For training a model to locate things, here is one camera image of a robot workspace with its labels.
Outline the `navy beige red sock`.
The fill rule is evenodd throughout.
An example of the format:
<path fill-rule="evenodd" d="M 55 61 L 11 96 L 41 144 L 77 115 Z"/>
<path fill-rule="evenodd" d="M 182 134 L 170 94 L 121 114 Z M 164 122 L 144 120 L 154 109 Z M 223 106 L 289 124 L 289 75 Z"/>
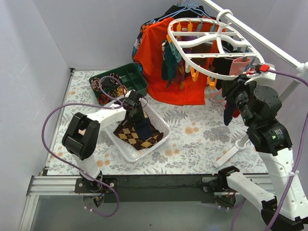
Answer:
<path fill-rule="evenodd" d="M 146 140 L 153 134 L 151 122 L 148 117 L 135 122 L 134 128 L 140 140 Z"/>

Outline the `white sock clip hanger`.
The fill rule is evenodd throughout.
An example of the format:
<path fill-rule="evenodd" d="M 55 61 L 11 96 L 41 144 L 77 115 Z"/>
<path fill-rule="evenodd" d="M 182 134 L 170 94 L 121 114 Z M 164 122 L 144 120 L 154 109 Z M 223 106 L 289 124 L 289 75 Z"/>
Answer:
<path fill-rule="evenodd" d="M 185 71 L 192 77 L 202 73 L 211 79 L 233 80 L 236 76 L 225 76 L 211 71 L 211 67 L 203 67 L 203 61 L 215 58 L 243 57 L 251 58 L 244 74 L 253 75 L 255 65 L 264 63 L 261 54 L 245 39 L 232 22 L 222 22 L 224 16 L 232 16 L 231 10 L 219 11 L 216 19 L 180 18 L 173 20 L 167 29 L 167 39 L 176 59 L 185 61 Z"/>

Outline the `navy blue sock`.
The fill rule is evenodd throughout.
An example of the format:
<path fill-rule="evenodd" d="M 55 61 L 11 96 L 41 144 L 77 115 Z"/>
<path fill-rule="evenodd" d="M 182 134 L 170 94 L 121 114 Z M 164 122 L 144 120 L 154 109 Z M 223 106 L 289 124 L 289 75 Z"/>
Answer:
<path fill-rule="evenodd" d="M 230 124 L 230 122 L 233 119 L 233 113 L 236 110 L 236 104 L 233 102 L 226 102 L 225 104 L 225 109 L 224 109 L 224 114 L 223 114 L 223 121 L 226 126 Z"/>

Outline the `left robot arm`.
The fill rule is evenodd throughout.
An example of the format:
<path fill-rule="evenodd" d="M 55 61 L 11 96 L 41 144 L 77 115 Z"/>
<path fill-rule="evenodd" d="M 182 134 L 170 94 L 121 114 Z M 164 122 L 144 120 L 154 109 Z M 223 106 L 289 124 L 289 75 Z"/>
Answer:
<path fill-rule="evenodd" d="M 100 130 L 117 122 L 131 125 L 144 119 L 141 98 L 141 94 L 131 90 L 126 97 L 116 99 L 113 104 L 103 106 L 95 113 L 73 115 L 62 139 L 62 145 L 74 155 L 79 172 L 91 192 L 98 192 L 103 185 L 99 178 L 101 171 L 96 166 L 93 155 Z"/>

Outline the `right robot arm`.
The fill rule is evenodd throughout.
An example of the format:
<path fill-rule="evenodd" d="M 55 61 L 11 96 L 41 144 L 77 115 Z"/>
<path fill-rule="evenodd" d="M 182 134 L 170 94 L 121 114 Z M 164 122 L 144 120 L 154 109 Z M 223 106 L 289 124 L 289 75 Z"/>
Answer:
<path fill-rule="evenodd" d="M 308 199 L 296 174 L 289 133 L 276 119 L 282 106 L 278 93 L 246 75 L 224 80 L 221 85 L 227 102 L 224 121 L 230 122 L 234 110 L 239 110 L 248 138 L 267 168 L 274 193 L 257 186 L 235 166 L 221 169 L 214 180 L 202 184 L 203 188 L 240 193 L 258 209 L 267 230 L 303 230 L 308 222 Z"/>

